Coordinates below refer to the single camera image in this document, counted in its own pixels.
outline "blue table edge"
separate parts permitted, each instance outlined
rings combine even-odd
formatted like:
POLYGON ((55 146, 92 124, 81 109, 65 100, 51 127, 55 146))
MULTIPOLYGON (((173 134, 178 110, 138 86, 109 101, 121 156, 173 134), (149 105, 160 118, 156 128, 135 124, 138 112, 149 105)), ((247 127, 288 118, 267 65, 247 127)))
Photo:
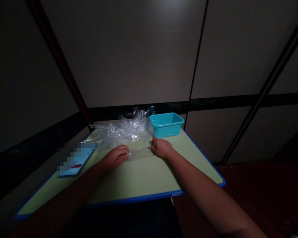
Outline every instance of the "blue table edge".
MULTIPOLYGON (((226 185, 226 181, 223 178, 223 176, 217 171, 217 169, 214 167, 214 165, 209 161, 209 159, 205 156, 205 154, 200 150, 200 148, 194 143, 194 141, 191 139, 191 137, 183 130, 184 133, 190 138, 190 140, 193 142, 193 144, 199 149, 199 151, 203 154, 203 156, 207 159, 207 161, 212 165, 212 167, 215 169, 215 171, 218 173, 218 175, 222 178, 223 182, 218 183, 218 185, 221 188, 224 188, 226 185)), ((54 175, 53 173, 45 182, 44 184, 54 175)), ((22 205, 22 207, 16 212, 14 215, 14 219, 25 219, 31 215, 30 214, 22 214, 19 215, 19 212, 21 209, 34 197, 34 195, 44 186, 42 184, 39 189, 22 205)), ((156 194, 150 194, 150 195, 144 195, 144 196, 138 196, 138 197, 132 197, 132 198, 124 198, 124 199, 119 199, 119 200, 114 200, 114 201, 108 201, 108 202, 100 202, 100 203, 95 203, 95 204, 87 204, 84 206, 84 208, 96 208, 96 207, 107 207, 107 206, 114 206, 114 205, 123 205, 123 204, 130 204, 130 203, 136 203, 136 202, 144 202, 144 201, 149 201, 149 200, 154 200, 154 199, 161 199, 161 198, 168 198, 168 197, 175 197, 175 196, 180 196, 185 194, 183 190, 176 190, 176 191, 170 191, 170 192, 163 192, 163 193, 156 193, 156 194)))

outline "plastic container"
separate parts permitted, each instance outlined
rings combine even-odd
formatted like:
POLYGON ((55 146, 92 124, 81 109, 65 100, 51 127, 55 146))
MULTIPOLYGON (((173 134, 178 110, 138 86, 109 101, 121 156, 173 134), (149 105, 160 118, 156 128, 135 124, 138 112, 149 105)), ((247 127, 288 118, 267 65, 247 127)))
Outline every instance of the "plastic container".
POLYGON ((149 119, 157 138, 179 135, 184 123, 184 119, 174 112, 151 115, 149 119))

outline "plastic sheet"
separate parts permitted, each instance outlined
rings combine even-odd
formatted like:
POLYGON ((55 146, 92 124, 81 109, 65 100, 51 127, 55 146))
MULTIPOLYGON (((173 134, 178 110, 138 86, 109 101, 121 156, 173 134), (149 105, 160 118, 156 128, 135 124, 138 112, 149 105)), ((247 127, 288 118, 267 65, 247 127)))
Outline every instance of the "plastic sheet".
POLYGON ((127 161, 134 161, 156 156, 148 147, 130 150, 130 157, 127 161))
POLYGON ((111 123, 108 126, 90 125, 96 131, 82 143, 98 143, 98 149, 105 151, 132 141, 145 142, 151 138, 149 116, 154 114, 153 110, 154 106, 151 106, 147 111, 135 107, 132 119, 119 116, 121 122, 118 124, 111 123))

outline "table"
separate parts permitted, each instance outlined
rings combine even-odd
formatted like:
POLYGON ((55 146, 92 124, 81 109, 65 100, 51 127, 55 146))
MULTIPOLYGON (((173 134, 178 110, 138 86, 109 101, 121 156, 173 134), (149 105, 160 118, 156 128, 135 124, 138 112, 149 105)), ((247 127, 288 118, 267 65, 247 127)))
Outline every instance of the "table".
MULTIPOLYGON (((181 129, 178 136, 166 137, 164 139, 171 142, 176 151, 209 176, 220 187, 225 186, 224 178, 183 129, 181 129)), ((146 142, 130 142, 126 145, 130 150, 144 148, 150 145, 150 140, 146 142)), ((80 174, 83 174, 94 163, 100 161, 102 157, 103 154, 98 153, 98 150, 96 150, 80 174)), ((15 218, 28 217, 78 177, 57 178, 55 172, 18 210, 15 218)), ((164 159, 153 156, 126 161, 114 171, 103 176, 85 205, 87 207, 120 205, 182 194, 184 194, 184 191, 181 189, 170 165, 164 159)))

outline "plastic bag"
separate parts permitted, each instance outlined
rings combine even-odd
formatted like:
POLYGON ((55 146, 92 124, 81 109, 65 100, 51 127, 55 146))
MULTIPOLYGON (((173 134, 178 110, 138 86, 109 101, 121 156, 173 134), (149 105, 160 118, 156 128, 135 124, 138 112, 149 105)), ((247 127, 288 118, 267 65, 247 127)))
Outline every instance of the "plastic bag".
POLYGON ((111 123, 108 126, 90 125, 96 130, 90 135, 89 139, 82 141, 82 143, 98 143, 98 149, 104 151, 127 142, 145 142, 151 138, 149 116, 154 113, 153 110, 154 106, 151 106, 147 111, 135 107, 132 119, 127 119, 121 115, 119 116, 121 122, 118 124, 111 123))

